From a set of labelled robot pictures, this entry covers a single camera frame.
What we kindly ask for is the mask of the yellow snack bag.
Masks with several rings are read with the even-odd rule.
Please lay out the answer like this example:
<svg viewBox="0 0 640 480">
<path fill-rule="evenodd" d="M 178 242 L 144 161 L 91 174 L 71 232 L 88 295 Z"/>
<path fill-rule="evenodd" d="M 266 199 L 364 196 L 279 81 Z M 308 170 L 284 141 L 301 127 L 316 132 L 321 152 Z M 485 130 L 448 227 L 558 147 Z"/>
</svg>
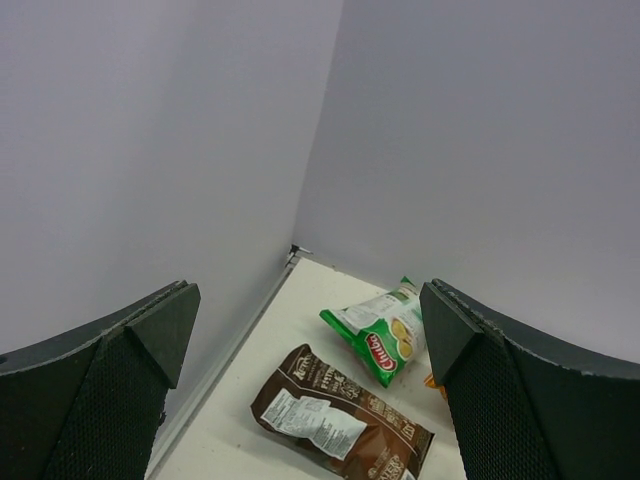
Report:
<svg viewBox="0 0 640 480">
<path fill-rule="evenodd" d="M 445 401 L 448 400 L 446 388 L 436 382 L 435 377 L 432 373 L 429 373 L 424 379 L 424 385 L 430 389 L 437 390 Z"/>
</svg>

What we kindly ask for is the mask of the green Chuba chips bag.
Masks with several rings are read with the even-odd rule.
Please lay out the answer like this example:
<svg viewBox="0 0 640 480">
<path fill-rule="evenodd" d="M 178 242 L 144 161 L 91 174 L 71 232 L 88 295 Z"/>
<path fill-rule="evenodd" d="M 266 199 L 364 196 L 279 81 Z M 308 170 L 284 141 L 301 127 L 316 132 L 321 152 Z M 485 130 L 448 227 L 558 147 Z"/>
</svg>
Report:
<svg viewBox="0 0 640 480">
<path fill-rule="evenodd" d="M 404 277 L 393 290 L 342 309 L 324 309 L 319 316 L 387 388 L 426 351 L 419 294 L 418 287 Z"/>
</svg>

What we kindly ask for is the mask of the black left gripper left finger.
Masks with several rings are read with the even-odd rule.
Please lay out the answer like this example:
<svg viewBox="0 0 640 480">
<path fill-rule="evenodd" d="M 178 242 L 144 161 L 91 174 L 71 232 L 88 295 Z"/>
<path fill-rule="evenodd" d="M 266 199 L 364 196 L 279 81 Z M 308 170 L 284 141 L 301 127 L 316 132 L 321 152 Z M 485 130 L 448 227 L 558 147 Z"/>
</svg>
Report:
<svg viewBox="0 0 640 480">
<path fill-rule="evenodd" d="M 201 301 L 173 282 L 1 356 L 4 479 L 142 479 Z"/>
</svg>

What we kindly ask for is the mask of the dark brown snack bag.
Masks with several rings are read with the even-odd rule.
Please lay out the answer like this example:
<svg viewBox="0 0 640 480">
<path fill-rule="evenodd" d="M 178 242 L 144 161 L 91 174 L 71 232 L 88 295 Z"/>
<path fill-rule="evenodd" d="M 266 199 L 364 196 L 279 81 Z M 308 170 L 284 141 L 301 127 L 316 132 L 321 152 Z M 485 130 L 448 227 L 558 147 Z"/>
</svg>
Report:
<svg viewBox="0 0 640 480">
<path fill-rule="evenodd" d="M 343 479 L 417 479 L 434 438 L 307 344 L 271 374 L 251 412 L 262 428 Z"/>
</svg>

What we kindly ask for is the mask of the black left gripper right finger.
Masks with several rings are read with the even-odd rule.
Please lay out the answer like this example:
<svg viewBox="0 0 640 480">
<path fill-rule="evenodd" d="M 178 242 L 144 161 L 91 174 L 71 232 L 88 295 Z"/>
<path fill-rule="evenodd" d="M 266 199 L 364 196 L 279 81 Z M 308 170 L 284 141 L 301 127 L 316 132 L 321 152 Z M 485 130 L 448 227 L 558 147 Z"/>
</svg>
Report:
<svg viewBox="0 0 640 480">
<path fill-rule="evenodd" d="M 469 479 L 636 479 L 639 366 L 530 327 L 434 279 L 432 374 Z"/>
</svg>

